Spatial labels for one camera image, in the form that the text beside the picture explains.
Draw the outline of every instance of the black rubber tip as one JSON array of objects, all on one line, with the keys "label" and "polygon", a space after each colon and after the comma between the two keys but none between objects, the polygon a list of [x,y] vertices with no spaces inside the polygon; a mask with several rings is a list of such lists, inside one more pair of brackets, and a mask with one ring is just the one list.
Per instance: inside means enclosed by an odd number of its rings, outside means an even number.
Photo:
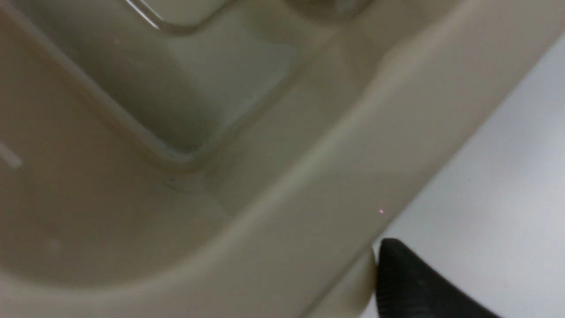
[{"label": "black rubber tip", "polygon": [[380,318],[499,318],[398,239],[381,243],[376,294]]}]

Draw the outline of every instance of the beige plastic surface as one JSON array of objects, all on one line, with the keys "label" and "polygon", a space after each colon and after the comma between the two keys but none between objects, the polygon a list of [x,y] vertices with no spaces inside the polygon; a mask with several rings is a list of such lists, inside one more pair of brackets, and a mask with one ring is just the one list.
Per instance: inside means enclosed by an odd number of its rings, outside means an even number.
[{"label": "beige plastic surface", "polygon": [[199,25],[229,1],[231,0],[140,0],[162,22],[179,26]]},{"label": "beige plastic surface", "polygon": [[2,13],[1,316],[307,313],[565,28],[560,0],[427,3],[376,2],[191,174]]},{"label": "beige plastic surface", "polygon": [[152,29],[125,0],[2,2],[33,25],[34,41],[52,42],[50,54],[83,78],[104,116],[177,169],[270,106],[337,31],[281,0],[237,1],[192,36]]}]

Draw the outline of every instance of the black object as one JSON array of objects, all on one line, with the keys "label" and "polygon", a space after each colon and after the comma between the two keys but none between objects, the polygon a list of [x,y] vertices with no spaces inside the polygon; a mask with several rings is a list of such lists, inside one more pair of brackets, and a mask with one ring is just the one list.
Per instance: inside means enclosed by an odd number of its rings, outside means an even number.
[{"label": "black object", "polygon": [[376,294],[380,318],[499,318],[398,239],[381,243]]}]

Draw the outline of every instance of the white surface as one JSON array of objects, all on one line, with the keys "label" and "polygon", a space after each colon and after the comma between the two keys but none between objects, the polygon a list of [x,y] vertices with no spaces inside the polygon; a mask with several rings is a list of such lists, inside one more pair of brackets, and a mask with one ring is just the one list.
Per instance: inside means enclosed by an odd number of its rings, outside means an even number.
[{"label": "white surface", "polygon": [[385,233],[502,317],[565,315],[564,82],[565,38]]}]

